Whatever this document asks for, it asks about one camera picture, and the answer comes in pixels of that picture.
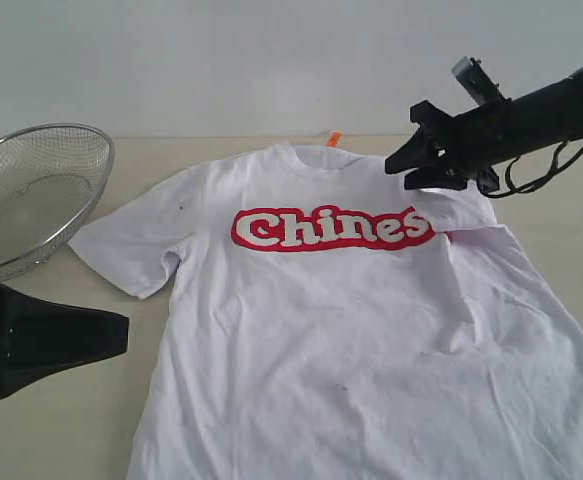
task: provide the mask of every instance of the beige tabletop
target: beige tabletop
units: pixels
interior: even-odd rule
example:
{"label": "beige tabletop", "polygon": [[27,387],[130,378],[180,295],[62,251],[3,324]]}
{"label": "beige tabletop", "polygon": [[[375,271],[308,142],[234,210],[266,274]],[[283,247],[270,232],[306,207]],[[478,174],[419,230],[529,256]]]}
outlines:
{"label": "beige tabletop", "polygon": [[[345,137],[340,146],[388,154],[405,139]],[[182,168],[279,140],[119,139],[113,174],[92,219]],[[520,166],[520,176],[539,173],[547,156],[533,155]],[[583,328],[583,158],[545,189],[497,201],[496,210]],[[0,401],[0,479],[123,478],[167,316],[170,285],[141,302],[108,284],[67,247],[7,284],[41,299],[127,315],[131,329],[125,355],[51,376]]]}

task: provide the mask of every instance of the basket rim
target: basket rim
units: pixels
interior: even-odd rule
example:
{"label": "basket rim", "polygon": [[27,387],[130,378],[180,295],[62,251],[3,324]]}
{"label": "basket rim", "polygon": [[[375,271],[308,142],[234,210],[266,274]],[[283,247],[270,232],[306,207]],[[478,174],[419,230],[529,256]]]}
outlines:
{"label": "basket rim", "polygon": [[1,260],[0,261],[0,268],[4,267],[10,263],[17,262],[18,260],[22,260],[26,256],[33,253],[35,250],[48,245],[53,240],[55,240],[60,234],[62,234],[64,231],[66,231],[73,224],[73,222],[76,221],[81,215],[83,215],[90,208],[95,207],[96,203],[100,199],[100,196],[101,196],[104,188],[106,187],[107,181],[109,179],[109,175],[111,174],[111,170],[113,169],[113,161],[114,161],[114,157],[115,157],[115,145],[114,145],[111,137],[108,134],[106,134],[105,132],[103,132],[102,130],[100,130],[99,128],[92,127],[90,125],[85,125],[82,123],[47,123],[47,124],[43,124],[43,125],[37,125],[34,127],[23,128],[22,130],[17,130],[15,132],[12,132],[12,133],[0,138],[0,145],[8,140],[11,140],[11,139],[16,138],[16,137],[20,137],[22,135],[26,135],[28,133],[32,133],[32,132],[35,132],[38,130],[51,130],[53,128],[77,128],[77,129],[81,129],[81,130],[88,130],[90,132],[93,132],[93,133],[99,135],[100,137],[102,137],[104,139],[105,142],[107,142],[107,145],[109,146],[109,153],[107,155],[106,169],[104,172],[104,181],[102,182],[102,185],[100,186],[100,188],[93,192],[93,194],[91,195],[91,198],[89,198],[89,200],[82,206],[82,208],[80,208],[80,210],[73,217],[71,217],[71,219],[69,219],[68,222],[66,222],[64,225],[62,225],[62,227],[58,228],[58,230],[56,230],[49,237],[36,243],[33,247],[29,248],[28,250],[25,250],[21,254],[16,255],[15,257],[9,258],[7,260]]}

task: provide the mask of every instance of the orange tag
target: orange tag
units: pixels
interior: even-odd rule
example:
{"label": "orange tag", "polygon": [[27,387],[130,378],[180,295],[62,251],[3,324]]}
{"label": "orange tag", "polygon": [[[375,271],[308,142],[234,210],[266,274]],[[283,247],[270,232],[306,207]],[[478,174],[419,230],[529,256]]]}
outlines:
{"label": "orange tag", "polygon": [[338,143],[342,139],[342,132],[333,132],[329,137],[329,141],[327,142],[327,147],[337,147]]}

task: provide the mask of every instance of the metal mesh basket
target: metal mesh basket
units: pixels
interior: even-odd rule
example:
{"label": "metal mesh basket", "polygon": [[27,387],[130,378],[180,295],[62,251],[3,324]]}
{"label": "metal mesh basket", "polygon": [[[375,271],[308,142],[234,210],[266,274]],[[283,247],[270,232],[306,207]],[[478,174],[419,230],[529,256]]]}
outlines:
{"label": "metal mesh basket", "polygon": [[86,125],[32,127],[0,139],[0,281],[46,261],[97,204],[111,139]]}

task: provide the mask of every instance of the white t-shirt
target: white t-shirt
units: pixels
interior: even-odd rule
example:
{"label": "white t-shirt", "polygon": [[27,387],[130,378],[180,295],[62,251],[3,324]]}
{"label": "white t-shirt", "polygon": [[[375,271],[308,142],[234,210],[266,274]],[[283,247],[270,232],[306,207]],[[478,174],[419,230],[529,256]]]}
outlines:
{"label": "white t-shirt", "polygon": [[583,334],[488,201],[275,145],[71,241],[177,271],[128,479],[583,479]]}

